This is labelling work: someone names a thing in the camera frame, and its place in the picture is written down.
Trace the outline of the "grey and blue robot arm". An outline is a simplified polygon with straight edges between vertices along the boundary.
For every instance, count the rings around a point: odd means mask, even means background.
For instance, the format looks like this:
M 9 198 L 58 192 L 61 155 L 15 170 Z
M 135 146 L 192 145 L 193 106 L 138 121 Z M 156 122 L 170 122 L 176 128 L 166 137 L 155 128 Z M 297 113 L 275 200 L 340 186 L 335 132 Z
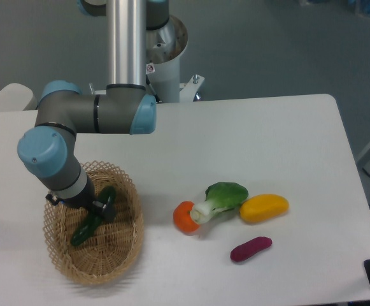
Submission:
M 104 221 L 115 218 L 110 200 L 94 185 L 74 155 L 79 133 L 149 134 L 155 130 L 157 101 L 146 92 L 146 32 L 169 22 L 167 1 L 79 1 L 87 15 L 108 21 L 109 82 L 104 94 L 84 95 L 63 80 L 46 85 L 35 126 L 19 140 L 25 167 L 49 190 L 47 199 L 84 208 Z

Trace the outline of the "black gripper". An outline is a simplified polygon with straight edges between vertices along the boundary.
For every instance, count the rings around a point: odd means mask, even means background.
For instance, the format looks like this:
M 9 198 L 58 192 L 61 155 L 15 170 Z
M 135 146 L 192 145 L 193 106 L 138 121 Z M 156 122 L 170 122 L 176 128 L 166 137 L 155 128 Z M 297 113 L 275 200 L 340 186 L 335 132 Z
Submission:
M 96 198 L 94 185 L 89 178 L 85 178 L 84 183 L 76 181 L 73 186 L 63 191 L 50 191 L 45 198 L 53 206 L 63 204 L 72 209 L 84 208 L 105 222 L 113 222 L 116 216 L 115 195 L 98 194 Z

